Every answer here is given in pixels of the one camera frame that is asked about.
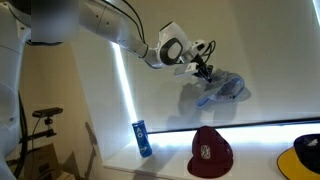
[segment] robotic arm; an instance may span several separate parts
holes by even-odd
[[[127,18],[110,9],[105,3],[80,1],[80,24],[142,58],[152,68],[159,69],[180,61],[186,65],[176,69],[176,76],[192,74],[211,81],[212,67],[207,67],[200,57],[200,53],[204,53],[208,44],[202,40],[191,43],[175,22],[170,22],[160,30],[156,48],[150,48],[135,38]]]
[[[34,4],[37,1],[53,3],[40,6],[41,12],[46,13],[45,16],[40,16],[40,21],[45,24],[40,29],[38,26],[41,23],[34,21],[37,19],[34,13],[34,9],[37,9]],[[68,19],[64,16],[68,11],[63,12],[66,2],[32,0],[32,4],[31,0],[8,0],[0,3],[0,179],[15,179],[6,166],[5,157],[15,149],[20,139],[18,87],[24,45],[31,38],[31,44],[32,41],[38,44],[54,44],[55,42],[50,40],[34,40],[34,35],[39,33],[56,36],[57,33],[68,30],[66,26],[57,26],[57,21]],[[56,14],[54,7],[60,8],[61,12]],[[107,2],[80,0],[78,10],[81,26],[119,44],[143,59],[150,67],[160,69],[182,62],[183,65],[175,70],[176,76],[194,75],[211,81],[212,66],[207,66],[201,58],[201,55],[210,49],[210,43],[201,40],[191,43],[176,23],[171,22],[164,26],[160,30],[157,47],[150,48],[134,36],[128,18],[110,7]]]

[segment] baseball cap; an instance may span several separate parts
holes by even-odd
[[[294,146],[278,157],[277,164],[288,179],[320,179],[320,134],[298,137]]]
[[[206,85],[204,92],[196,101],[198,107],[203,107],[209,100],[215,102],[232,102],[243,92],[243,78],[236,73],[218,69],[211,75],[211,83]]]
[[[192,142],[192,154],[188,171],[197,177],[220,177],[229,172],[233,165],[230,145],[209,126],[202,126],[196,132]]]

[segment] white wall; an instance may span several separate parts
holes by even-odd
[[[195,100],[204,86],[196,86],[197,79],[175,78],[174,67],[151,69],[123,51],[137,116],[146,121],[149,131],[320,115],[318,98],[315,98],[319,85],[314,83],[320,80],[320,28],[312,1],[165,0],[160,3],[141,0],[134,1],[133,6],[141,15],[151,47],[156,46],[161,27],[175,21],[192,41],[216,40],[216,51],[208,63],[240,74],[248,89],[248,99],[228,104],[211,103],[198,109]],[[77,50],[77,61],[88,54],[97,54],[95,62],[112,60],[113,52],[108,47],[102,48],[103,43],[81,46],[87,48]],[[88,73],[83,73],[94,66],[85,68],[80,70],[81,77],[87,76]],[[104,69],[104,78],[116,85],[117,78],[109,82],[116,72],[113,75],[110,69]],[[89,91],[85,90],[87,98],[98,92]],[[114,101],[101,99],[101,102],[114,106]]]
[[[115,55],[110,44],[82,31],[72,50],[97,139],[104,159],[132,140]]]

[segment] led light strip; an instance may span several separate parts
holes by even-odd
[[[320,0],[313,0],[313,6],[317,14],[318,23],[320,26]]]
[[[229,143],[261,143],[272,145],[288,143],[304,134],[320,134],[319,124],[230,128],[217,130]],[[166,146],[190,146],[196,131],[150,134],[151,144]]]
[[[119,45],[112,43],[112,47],[114,50],[114,53],[116,55],[116,62],[117,62],[117,69],[118,69],[118,75],[121,82],[122,92],[124,94],[124,100],[126,102],[127,110],[130,116],[131,123],[137,121],[137,114],[136,110],[133,105],[131,91],[128,83],[127,73],[124,68],[123,59],[120,51]]]

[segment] can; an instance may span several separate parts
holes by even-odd
[[[152,154],[152,148],[148,140],[148,132],[144,120],[132,123],[134,134],[137,139],[139,151],[142,157],[148,157]]]

